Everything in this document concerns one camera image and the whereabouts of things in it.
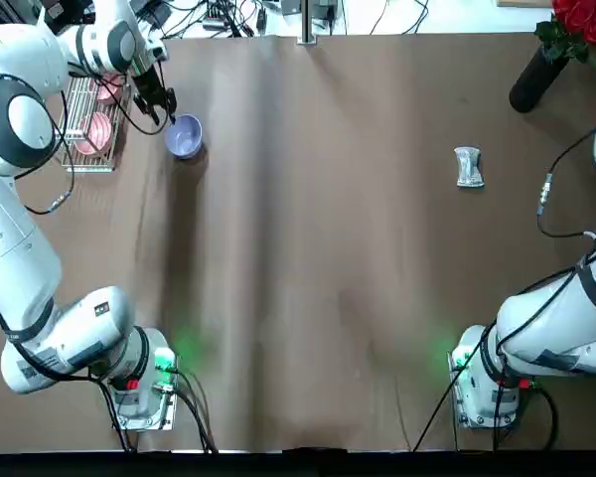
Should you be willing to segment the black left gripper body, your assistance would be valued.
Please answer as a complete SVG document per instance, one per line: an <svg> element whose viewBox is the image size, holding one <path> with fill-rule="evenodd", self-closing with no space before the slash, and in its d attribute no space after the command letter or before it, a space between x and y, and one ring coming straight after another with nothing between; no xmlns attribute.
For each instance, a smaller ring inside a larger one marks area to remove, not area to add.
<svg viewBox="0 0 596 477"><path fill-rule="evenodd" d="M134 92L133 98L140 102L164 102L166 89L155 66L151 66L146 72L131 77Z"/></svg>

